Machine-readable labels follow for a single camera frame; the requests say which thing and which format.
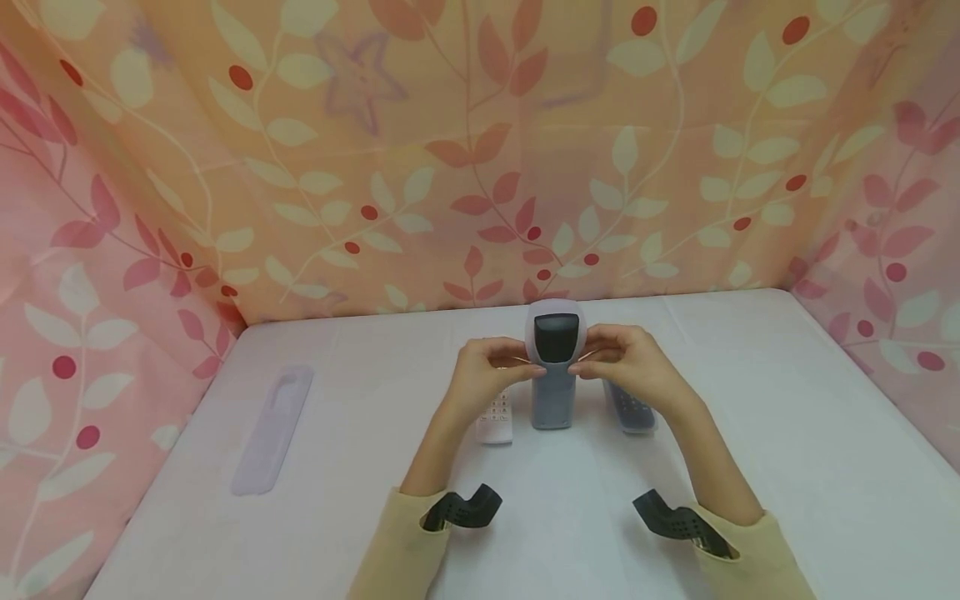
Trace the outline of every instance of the yellow sleeve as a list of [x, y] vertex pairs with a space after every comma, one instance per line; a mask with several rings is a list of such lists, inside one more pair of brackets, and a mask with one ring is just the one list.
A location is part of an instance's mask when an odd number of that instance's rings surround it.
[[348, 600], [423, 600], [444, 558], [450, 531], [424, 531], [420, 520], [445, 494], [390, 492]]
[[696, 549], [718, 600], [816, 600], [773, 515], [741, 527], [702, 506], [692, 508], [739, 554], [722, 559]]

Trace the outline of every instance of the person's right hand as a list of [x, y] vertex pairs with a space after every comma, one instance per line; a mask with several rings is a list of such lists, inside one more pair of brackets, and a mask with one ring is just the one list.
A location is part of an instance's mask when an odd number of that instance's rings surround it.
[[667, 419], [701, 401], [657, 340], [636, 325], [591, 327], [581, 358], [569, 371], [583, 379], [608, 379]]

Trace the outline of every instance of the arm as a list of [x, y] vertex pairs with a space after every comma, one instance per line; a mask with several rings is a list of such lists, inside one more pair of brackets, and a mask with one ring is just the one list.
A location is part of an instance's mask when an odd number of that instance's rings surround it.
[[522, 342], [471, 340], [460, 350], [450, 387], [398, 490], [391, 492], [348, 600], [421, 600], [433, 583], [450, 536], [421, 521], [446, 493], [457, 450], [470, 425], [507, 386], [543, 375]]
[[684, 456], [697, 498], [693, 509], [720, 534], [735, 556], [697, 559], [721, 600], [813, 600], [777, 520], [760, 506], [731, 456], [707, 405], [640, 327], [596, 325], [585, 356], [570, 370], [609, 379], [666, 420]]

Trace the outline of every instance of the black screen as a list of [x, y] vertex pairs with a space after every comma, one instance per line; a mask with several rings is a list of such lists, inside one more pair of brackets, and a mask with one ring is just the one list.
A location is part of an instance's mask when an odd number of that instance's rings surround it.
[[544, 363], [565, 363], [573, 358], [580, 333], [580, 317], [571, 314], [534, 318], [534, 342]]

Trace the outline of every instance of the white table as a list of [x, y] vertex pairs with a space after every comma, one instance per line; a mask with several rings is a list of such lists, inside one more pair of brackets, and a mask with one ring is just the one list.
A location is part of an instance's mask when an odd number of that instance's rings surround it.
[[[703, 394], [822, 600], [956, 597], [960, 477], [789, 295], [772, 290], [584, 302], [591, 323], [643, 324]], [[210, 387], [88, 600], [346, 594], [470, 337], [521, 337], [526, 307], [252, 327]], [[272, 492], [229, 483], [277, 372], [316, 371]], [[647, 532], [631, 501], [692, 493], [670, 431], [615, 427], [598, 382], [574, 426], [465, 440], [453, 487], [504, 498], [456, 531], [432, 597], [708, 598], [688, 543]]]

